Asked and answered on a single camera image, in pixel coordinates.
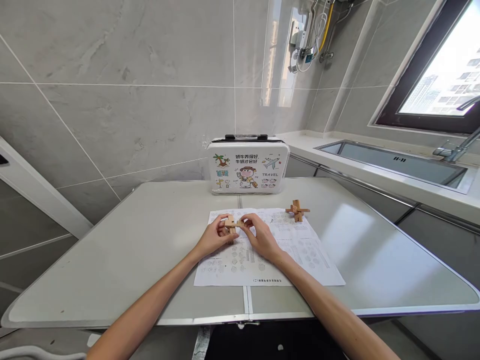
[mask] airplane illustration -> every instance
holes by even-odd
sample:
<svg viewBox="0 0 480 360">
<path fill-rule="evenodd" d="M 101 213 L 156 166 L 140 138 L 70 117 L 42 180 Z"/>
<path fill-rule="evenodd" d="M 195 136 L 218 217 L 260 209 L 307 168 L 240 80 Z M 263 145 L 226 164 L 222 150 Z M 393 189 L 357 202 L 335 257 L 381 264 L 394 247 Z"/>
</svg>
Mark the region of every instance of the airplane illustration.
<svg viewBox="0 0 480 360">
<path fill-rule="evenodd" d="M 282 162 L 279 161 L 279 160 L 280 160 L 279 157 L 277 157 L 277 158 L 275 158 L 275 159 L 271 159 L 271 158 L 266 157 L 266 158 L 265 158 L 265 161 L 262 161 L 262 163 L 268 162 L 267 164 L 263 164 L 263 166 L 265 166 L 265 168 L 268 169 L 269 166 L 271 165 L 271 169 L 272 169 L 272 170 L 275 170 L 275 167 L 277 166 L 277 162 L 278 162 L 279 164 L 282 163 Z"/>
</svg>

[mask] white carrying case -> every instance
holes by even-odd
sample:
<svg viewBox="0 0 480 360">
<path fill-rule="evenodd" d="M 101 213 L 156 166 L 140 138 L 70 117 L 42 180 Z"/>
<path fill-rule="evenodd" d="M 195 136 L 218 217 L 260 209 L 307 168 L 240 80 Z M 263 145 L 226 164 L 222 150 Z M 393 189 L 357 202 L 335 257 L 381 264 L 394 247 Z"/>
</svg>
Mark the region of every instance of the white carrying case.
<svg viewBox="0 0 480 360">
<path fill-rule="evenodd" d="M 276 194 L 282 189 L 289 146 L 267 135 L 225 135 L 207 147 L 214 194 Z"/>
</svg>

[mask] white countertop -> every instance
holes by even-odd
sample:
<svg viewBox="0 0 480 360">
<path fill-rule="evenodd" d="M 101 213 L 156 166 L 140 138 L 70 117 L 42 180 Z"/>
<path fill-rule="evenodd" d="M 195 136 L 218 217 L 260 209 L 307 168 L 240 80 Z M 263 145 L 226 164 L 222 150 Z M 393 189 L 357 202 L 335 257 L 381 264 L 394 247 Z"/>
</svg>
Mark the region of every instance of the white countertop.
<svg viewBox="0 0 480 360">
<path fill-rule="evenodd" d="M 341 140 L 358 141 L 364 144 L 383 146 L 390 150 L 408 151 L 412 154 L 417 153 L 421 155 L 431 154 L 432 151 L 429 148 L 354 134 L 333 133 L 333 135 L 335 137 L 319 137 L 322 136 L 321 133 L 304 130 L 278 134 L 277 137 L 290 146 L 292 154 L 325 165 L 333 170 L 393 194 L 398 194 L 480 225 L 480 170 L 477 172 L 468 194 L 462 194 L 375 166 L 314 149 L 315 147 Z M 466 159 L 473 163 L 477 160 L 472 155 Z"/>
</svg>

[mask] wooden puzzle piece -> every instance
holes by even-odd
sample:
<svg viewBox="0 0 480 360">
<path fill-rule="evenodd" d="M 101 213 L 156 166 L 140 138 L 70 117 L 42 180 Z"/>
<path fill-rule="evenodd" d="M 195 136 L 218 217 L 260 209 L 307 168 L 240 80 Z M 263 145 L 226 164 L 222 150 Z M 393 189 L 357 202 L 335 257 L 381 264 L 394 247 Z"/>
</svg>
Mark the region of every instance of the wooden puzzle piece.
<svg viewBox="0 0 480 360">
<path fill-rule="evenodd" d="M 289 209 L 285 209 L 287 213 L 293 213 L 294 214 L 294 219 L 296 223 L 301 223 L 303 221 L 303 214 L 304 213 L 309 213 L 310 209 L 302 209 L 300 207 L 300 201 L 299 200 L 293 200 L 292 205 L 290 205 Z"/>
<path fill-rule="evenodd" d="M 234 222 L 234 217 L 233 215 L 228 215 L 228 219 L 225 220 L 225 227 L 228 229 L 228 232 L 230 234 L 236 234 L 237 231 L 235 230 L 235 227 L 240 227 L 244 223 L 241 220 L 238 220 L 238 222 Z"/>
</svg>

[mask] floor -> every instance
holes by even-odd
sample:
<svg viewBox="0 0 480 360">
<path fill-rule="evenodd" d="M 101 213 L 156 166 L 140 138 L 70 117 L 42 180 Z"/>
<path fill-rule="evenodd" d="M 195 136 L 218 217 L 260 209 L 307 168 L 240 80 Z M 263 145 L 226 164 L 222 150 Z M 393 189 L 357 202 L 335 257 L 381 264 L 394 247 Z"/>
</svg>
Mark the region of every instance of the floor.
<svg viewBox="0 0 480 360">
<path fill-rule="evenodd" d="M 378 322 L 370 327 L 402 360 L 432 360 L 391 321 Z M 197 331 L 196 326 L 155 327 L 131 359 L 190 360 Z M 36 345 L 53 354 L 87 353 L 91 335 L 90 331 L 75 329 L 20 329 L 0 338 L 0 351 Z"/>
</svg>

